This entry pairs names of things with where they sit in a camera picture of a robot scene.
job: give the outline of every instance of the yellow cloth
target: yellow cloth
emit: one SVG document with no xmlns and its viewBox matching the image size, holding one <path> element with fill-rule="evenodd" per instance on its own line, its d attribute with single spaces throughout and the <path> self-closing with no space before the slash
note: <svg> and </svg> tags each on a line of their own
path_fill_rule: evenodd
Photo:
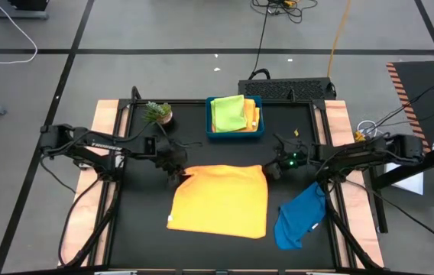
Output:
<svg viewBox="0 0 434 275">
<path fill-rule="evenodd" d="M 262 238 L 266 235 L 268 188 L 261 165 L 190 167 L 178 187 L 169 229 Z"/>
<path fill-rule="evenodd" d="M 252 132 L 257 131 L 257 127 L 260 121 L 260 109 L 255 108 L 256 102 L 253 99 L 245 99 L 245 117 L 246 117 L 246 128 L 241 130 L 236 130 L 234 132 Z M 215 133 L 215 125 L 212 121 L 212 132 Z"/>
</svg>

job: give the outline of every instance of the wooden board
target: wooden board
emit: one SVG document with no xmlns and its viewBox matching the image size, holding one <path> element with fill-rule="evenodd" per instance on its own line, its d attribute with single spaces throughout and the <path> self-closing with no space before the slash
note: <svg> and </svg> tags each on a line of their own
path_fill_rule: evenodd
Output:
<svg viewBox="0 0 434 275">
<path fill-rule="evenodd" d="M 115 116 L 117 113 L 118 100 L 100 100 L 97 107 L 95 118 L 93 119 L 92 130 L 101 131 L 111 134 L 113 132 Z M 354 142 L 349 123 L 348 111 L 343 101 L 326 101 L 326 114 L 329 121 L 329 130 L 331 131 L 332 141 L 335 146 L 350 144 Z M 317 118 L 319 139 L 325 143 L 324 129 L 320 118 Z M 127 113 L 123 113 L 121 131 L 119 135 L 124 135 L 125 123 L 127 123 Z M 82 171 L 79 176 L 76 194 L 80 194 L 89 184 L 95 180 L 96 175 L 93 171 Z M 348 179 L 363 183 L 363 177 L 360 172 L 353 172 Z M 100 200 L 102 184 L 97 185 L 86 197 L 79 201 L 79 205 L 73 211 L 73 214 L 66 230 L 66 236 L 63 242 L 63 259 L 65 262 L 74 257 L 78 250 L 84 245 L 86 239 L 91 235 L 96 220 L 96 213 Z M 356 237 L 363 249 L 370 255 L 375 263 L 383 266 L 380 247 L 378 245 L 377 234 L 371 215 L 370 204 L 368 203 L 368 194 L 357 186 L 351 184 L 342 185 L 345 207 L 348 215 L 348 223 L 351 233 Z M 108 195 L 107 205 L 112 199 L 111 193 Z M 338 246 L 341 256 L 341 262 L 344 267 L 348 266 L 348 258 L 345 249 L 345 241 L 341 233 L 336 230 L 338 235 Z M 101 264 L 102 256 L 105 251 L 106 230 L 100 237 L 99 246 L 97 247 L 96 264 Z"/>
</svg>

